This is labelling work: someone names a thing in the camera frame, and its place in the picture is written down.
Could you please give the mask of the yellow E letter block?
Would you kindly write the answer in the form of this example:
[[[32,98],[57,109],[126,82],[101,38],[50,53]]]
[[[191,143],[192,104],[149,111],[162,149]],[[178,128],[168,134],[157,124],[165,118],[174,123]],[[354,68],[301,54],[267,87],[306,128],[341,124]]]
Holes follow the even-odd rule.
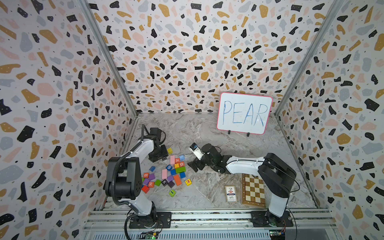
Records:
[[[185,183],[187,186],[190,186],[192,184],[192,181],[190,179],[185,180]]]

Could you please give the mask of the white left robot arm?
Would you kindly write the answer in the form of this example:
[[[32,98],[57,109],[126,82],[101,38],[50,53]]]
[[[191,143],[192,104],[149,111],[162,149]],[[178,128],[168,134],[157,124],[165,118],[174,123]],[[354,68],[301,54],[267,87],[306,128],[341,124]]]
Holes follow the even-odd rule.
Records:
[[[159,128],[142,125],[141,137],[127,153],[112,157],[107,164],[105,192],[117,206],[128,206],[134,212],[131,228],[151,228],[159,217],[155,204],[148,200],[143,191],[141,162],[148,158],[151,162],[164,161],[168,157],[164,145],[166,134]]]

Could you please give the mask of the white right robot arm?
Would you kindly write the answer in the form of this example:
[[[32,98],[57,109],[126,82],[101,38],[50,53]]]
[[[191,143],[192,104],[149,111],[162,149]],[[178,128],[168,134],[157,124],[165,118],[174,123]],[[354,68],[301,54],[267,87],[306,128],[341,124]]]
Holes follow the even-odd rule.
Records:
[[[251,220],[255,227],[281,227],[283,223],[289,227],[293,225],[284,217],[289,215],[286,208],[293,185],[297,182],[297,173],[277,155],[268,153],[259,158],[221,155],[217,148],[211,144],[206,144],[200,148],[196,143],[192,143],[189,149],[195,155],[195,159],[188,165],[195,172],[208,166],[220,174],[248,174],[264,181],[264,184],[272,192],[272,197],[264,216],[253,217]]]

